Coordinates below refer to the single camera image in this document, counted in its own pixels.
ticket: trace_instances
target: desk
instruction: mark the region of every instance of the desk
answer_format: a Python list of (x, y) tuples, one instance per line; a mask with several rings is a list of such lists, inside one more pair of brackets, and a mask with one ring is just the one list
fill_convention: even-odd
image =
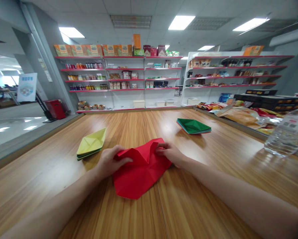
[[(212, 127), (189, 135), (177, 118)], [(43, 201), (93, 168), (100, 154), (77, 161), (82, 137), (107, 127), (104, 149), (173, 142), (185, 155), (298, 207), (298, 157), (278, 159), (263, 142), (193, 109), (85, 115), (0, 170), (0, 235)], [(259, 238), (230, 208), (185, 171), (171, 166), (138, 200), (116, 195), (103, 180), (59, 238)]]

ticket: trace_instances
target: white storage bin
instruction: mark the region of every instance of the white storage bin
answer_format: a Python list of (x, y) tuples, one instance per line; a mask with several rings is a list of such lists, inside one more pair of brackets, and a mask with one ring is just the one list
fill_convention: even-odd
[(157, 107), (165, 106), (165, 101), (157, 101)]
[(145, 101), (144, 100), (135, 100), (135, 101), (133, 101), (133, 107), (134, 108), (144, 108)]
[(175, 99), (167, 99), (165, 106), (174, 106), (175, 101)]
[(198, 105), (200, 103), (199, 98), (189, 98), (188, 99), (188, 105)]

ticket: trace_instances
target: white shelf unit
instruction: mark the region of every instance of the white shelf unit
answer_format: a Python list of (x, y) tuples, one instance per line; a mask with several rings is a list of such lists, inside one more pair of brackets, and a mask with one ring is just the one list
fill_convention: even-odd
[[(280, 55), (279, 52), (262, 52), (260, 56), (243, 56), (242, 51), (228, 51), (228, 52), (189, 52), (185, 80), (183, 86), (183, 93), (181, 99), (181, 106), (192, 106), (188, 104), (189, 98), (198, 98), (201, 102), (207, 104), (211, 102), (218, 102), (221, 93), (226, 94), (241, 94), (245, 93), (247, 89), (262, 89), (263, 87), (272, 87), (276, 85), (274, 80), (281, 77), (279, 71), (287, 66), (279, 65), (282, 62), (292, 58), (292, 55)], [(210, 65), (220, 65), (224, 60), (230, 59), (252, 59), (251, 66), (247, 67), (191, 67), (189, 62), (192, 59), (211, 59)], [(268, 65), (270, 61), (274, 61), (274, 66)], [(237, 70), (242, 71), (268, 71), (268, 75), (263, 76), (238, 76), (235, 77)], [(218, 73), (219, 71), (226, 71), (228, 77), (209, 77), (208, 74)], [(192, 77), (188, 77), (188, 73), (192, 72)], [(208, 83), (225, 83), (226, 86), (204, 86), (204, 87), (186, 87), (187, 85), (194, 85), (199, 80), (204, 80)]]
[[(64, 64), (76, 63), (102, 63), (103, 69), (61, 69), (67, 72), (68, 75), (102, 75), (106, 76), (105, 80), (96, 81), (65, 81), (72, 86), (89, 86), (106, 84), (108, 91), (69, 91), (76, 93), (79, 101), (86, 101), (89, 105), (102, 104), (107, 110), (131, 110), (134, 109), (134, 100), (145, 100), (145, 108), (162, 108), (157, 107), (157, 101), (165, 101), (173, 99), (175, 93), (176, 80), (180, 79), (181, 68), (178, 67), (179, 60), (182, 57), (57, 57)], [(155, 63), (162, 64), (165, 67), (166, 60), (170, 61), (170, 65), (174, 68), (154, 68)], [(124, 79), (122, 72), (129, 70), (138, 73), (138, 79)], [(120, 79), (112, 79), (110, 74), (119, 74)], [(162, 77), (161, 79), (149, 79), (152, 77)], [(132, 84), (137, 84), (137, 89), (110, 89), (110, 82), (125, 82), (129, 81), (130, 87)], [(167, 81), (169, 88), (146, 89), (146, 82), (150, 81)]]

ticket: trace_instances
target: bottled drink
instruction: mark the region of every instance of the bottled drink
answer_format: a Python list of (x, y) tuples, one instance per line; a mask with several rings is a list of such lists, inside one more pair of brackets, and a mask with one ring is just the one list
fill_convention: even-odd
[(266, 140), (264, 149), (279, 157), (286, 157), (298, 150), (298, 109), (285, 115)]

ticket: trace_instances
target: hand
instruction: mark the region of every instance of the hand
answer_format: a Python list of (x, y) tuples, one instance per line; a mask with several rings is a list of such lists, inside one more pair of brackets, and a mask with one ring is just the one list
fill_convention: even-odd
[(187, 158), (172, 143), (159, 143), (156, 149), (156, 154), (159, 156), (166, 156), (167, 159), (174, 163), (177, 167), (181, 166)]
[(106, 178), (116, 172), (122, 165), (132, 162), (131, 158), (123, 158), (119, 161), (116, 161), (114, 157), (120, 151), (125, 150), (121, 145), (116, 145), (113, 148), (105, 149), (100, 156), (99, 162), (95, 167), (97, 174), (101, 178)]

